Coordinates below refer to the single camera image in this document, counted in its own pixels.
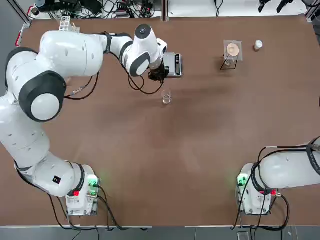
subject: white cap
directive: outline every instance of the white cap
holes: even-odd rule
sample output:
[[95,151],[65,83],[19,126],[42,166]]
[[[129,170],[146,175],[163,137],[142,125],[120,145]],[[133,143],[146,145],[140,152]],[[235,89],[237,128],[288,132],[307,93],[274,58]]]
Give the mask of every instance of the white cap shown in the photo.
[[255,44],[254,44],[255,50],[259,50],[260,48],[262,48],[262,46],[263,46],[263,43],[261,40],[255,41]]
[[37,96],[31,105],[32,115],[41,121],[52,119],[60,109],[58,98],[50,93]]

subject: gray floor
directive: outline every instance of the gray floor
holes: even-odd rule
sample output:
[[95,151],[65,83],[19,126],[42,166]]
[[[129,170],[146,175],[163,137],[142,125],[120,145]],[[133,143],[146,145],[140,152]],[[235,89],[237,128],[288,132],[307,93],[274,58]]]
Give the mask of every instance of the gray floor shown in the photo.
[[24,21],[6,0],[0,0],[0,97],[5,94],[5,64],[8,54],[16,48],[15,43]]
[[[229,227],[153,227],[147,231],[139,228],[126,231],[99,230],[99,239],[108,240],[237,240],[237,232],[242,229],[230,230]],[[76,231],[63,230],[59,227],[41,228],[0,228],[1,240],[72,240]],[[76,240],[97,240],[96,230],[83,231]],[[259,229],[256,240],[281,240],[281,232],[268,232]],[[288,226],[283,231],[283,240],[317,240],[320,239],[318,226]]]

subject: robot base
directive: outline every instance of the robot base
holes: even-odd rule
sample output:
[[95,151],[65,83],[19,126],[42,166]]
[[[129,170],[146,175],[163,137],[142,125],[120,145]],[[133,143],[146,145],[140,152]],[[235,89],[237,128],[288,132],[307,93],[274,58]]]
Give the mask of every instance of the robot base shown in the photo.
[[65,196],[68,215],[95,216],[98,213],[99,188],[93,187],[93,185],[98,185],[100,181],[90,166],[82,166],[85,177],[81,191],[78,196]]
[[240,175],[237,177],[237,185],[236,185],[236,197],[238,206],[240,204],[241,197],[243,195],[243,200],[241,204],[241,212],[246,215],[260,215],[261,208],[263,206],[262,215],[267,215],[270,211],[271,204],[271,194],[264,196],[260,192],[258,192],[252,180],[249,180],[248,185],[246,186],[247,180],[251,174],[251,169],[253,167],[252,163],[248,163],[244,165],[241,170]]

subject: green indicator light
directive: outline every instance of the green indicator light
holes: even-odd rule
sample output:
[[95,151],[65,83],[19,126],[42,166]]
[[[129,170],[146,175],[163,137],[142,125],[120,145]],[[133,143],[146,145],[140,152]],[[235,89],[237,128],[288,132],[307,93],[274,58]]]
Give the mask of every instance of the green indicator light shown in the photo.
[[237,185],[239,187],[242,187],[244,185],[247,184],[247,179],[248,179],[248,174],[245,173],[241,173],[238,177],[237,177]]
[[95,175],[89,175],[88,176],[88,185],[93,186],[98,184],[98,178]]

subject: small white bottle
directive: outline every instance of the small white bottle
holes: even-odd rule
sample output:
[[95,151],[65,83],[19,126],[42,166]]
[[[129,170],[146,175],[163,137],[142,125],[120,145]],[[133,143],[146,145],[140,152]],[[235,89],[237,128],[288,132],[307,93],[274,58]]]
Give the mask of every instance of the small white bottle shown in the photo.
[[257,40],[254,43],[254,50],[257,52],[262,48],[262,46],[263,46],[262,41],[261,40]]

